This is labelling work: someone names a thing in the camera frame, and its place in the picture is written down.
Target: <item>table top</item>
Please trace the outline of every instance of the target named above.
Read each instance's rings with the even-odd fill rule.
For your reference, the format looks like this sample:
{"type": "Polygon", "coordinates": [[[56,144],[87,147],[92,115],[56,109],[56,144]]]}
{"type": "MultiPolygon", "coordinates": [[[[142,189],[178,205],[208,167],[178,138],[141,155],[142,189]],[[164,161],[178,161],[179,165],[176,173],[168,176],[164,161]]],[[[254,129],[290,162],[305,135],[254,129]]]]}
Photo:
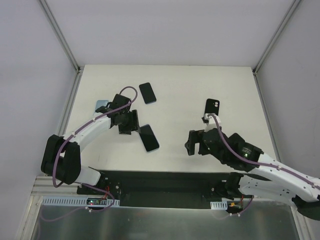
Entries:
{"type": "MultiPolygon", "coordinates": [[[[101,133],[81,153],[81,164],[100,170],[165,172],[230,172],[211,155],[188,156],[190,130],[205,128],[206,100],[220,101],[222,130],[238,133],[246,142],[275,158],[275,152],[250,67],[86,65],[69,118],[67,132],[92,117],[98,100],[112,101],[126,86],[138,91],[132,104],[140,126],[149,124],[160,148],[146,152],[137,132],[120,135],[118,127],[101,133]],[[151,83],[157,101],[145,104],[139,85],[151,83]]],[[[135,93],[126,89],[124,96],[135,93]]]]}

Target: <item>gray floor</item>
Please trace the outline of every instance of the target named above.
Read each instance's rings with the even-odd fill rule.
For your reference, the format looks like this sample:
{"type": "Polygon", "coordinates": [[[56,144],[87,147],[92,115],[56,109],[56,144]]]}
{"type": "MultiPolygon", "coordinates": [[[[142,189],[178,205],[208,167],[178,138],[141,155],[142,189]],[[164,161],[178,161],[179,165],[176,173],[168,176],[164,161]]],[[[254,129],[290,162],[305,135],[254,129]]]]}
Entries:
{"type": "MultiPolygon", "coordinates": [[[[75,207],[43,206],[46,219],[75,207]]],[[[39,240],[297,240],[291,209],[275,202],[254,201],[241,217],[221,219],[225,211],[122,208],[88,213],[80,209],[55,221],[40,221],[39,240]]],[[[32,239],[38,237],[39,220],[32,239]]]]}

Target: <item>white wall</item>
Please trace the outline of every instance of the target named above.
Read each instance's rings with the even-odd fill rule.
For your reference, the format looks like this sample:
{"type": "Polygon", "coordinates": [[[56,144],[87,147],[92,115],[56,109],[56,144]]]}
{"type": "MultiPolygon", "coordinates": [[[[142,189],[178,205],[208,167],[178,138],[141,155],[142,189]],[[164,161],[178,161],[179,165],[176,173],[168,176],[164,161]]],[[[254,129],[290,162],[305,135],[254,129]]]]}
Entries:
{"type": "MultiPolygon", "coordinates": [[[[305,0],[258,72],[281,160],[320,177],[320,1],[305,0]]],[[[312,221],[316,239],[320,222],[312,221]]]]}
{"type": "Polygon", "coordinates": [[[293,0],[47,0],[78,63],[255,67],[293,0]]]}
{"type": "Polygon", "coordinates": [[[1,0],[1,240],[15,238],[74,76],[37,1],[1,0]]]}

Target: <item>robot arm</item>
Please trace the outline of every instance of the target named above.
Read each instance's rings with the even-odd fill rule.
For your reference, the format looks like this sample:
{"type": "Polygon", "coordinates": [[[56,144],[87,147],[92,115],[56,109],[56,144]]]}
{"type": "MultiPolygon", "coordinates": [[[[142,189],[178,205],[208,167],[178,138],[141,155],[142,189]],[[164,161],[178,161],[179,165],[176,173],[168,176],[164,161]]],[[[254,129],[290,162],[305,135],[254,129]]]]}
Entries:
{"type": "Polygon", "coordinates": [[[304,216],[320,220],[320,179],[298,172],[271,158],[260,148],[245,142],[234,133],[227,137],[221,131],[221,121],[215,114],[204,115],[205,130],[190,131],[185,144],[188,154],[211,154],[222,164],[246,172],[233,172],[223,186],[224,197],[256,195],[297,207],[304,216]]]}
{"type": "Polygon", "coordinates": [[[68,185],[76,182],[96,186],[102,175],[93,168],[82,166],[80,153],[98,135],[113,126],[118,126],[119,134],[131,135],[132,131],[138,130],[138,114],[136,110],[130,111],[130,102],[129,98],[116,94],[112,102],[99,107],[93,114],[92,119],[77,130],[63,136],[52,135],[49,137],[43,155],[41,171],[53,176],[55,161],[57,155],[59,155],[55,171],[56,179],[68,185]]]}

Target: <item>black smartphone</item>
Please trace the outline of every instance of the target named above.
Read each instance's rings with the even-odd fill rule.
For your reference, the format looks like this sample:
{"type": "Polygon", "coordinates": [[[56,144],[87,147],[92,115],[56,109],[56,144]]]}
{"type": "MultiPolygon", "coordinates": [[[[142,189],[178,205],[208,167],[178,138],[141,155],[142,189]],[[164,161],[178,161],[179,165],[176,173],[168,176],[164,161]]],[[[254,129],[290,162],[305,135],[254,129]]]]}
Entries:
{"type": "Polygon", "coordinates": [[[158,149],[159,143],[156,139],[154,132],[152,131],[150,125],[144,125],[140,127],[139,131],[140,138],[147,152],[158,149]]]}
{"type": "Polygon", "coordinates": [[[150,82],[139,85],[141,95],[145,104],[151,104],[157,101],[154,91],[152,90],[150,82]]]}
{"type": "Polygon", "coordinates": [[[218,115],[219,106],[220,106],[220,102],[218,100],[208,98],[206,100],[206,102],[205,102],[204,113],[205,114],[216,114],[216,115],[218,115]]]}

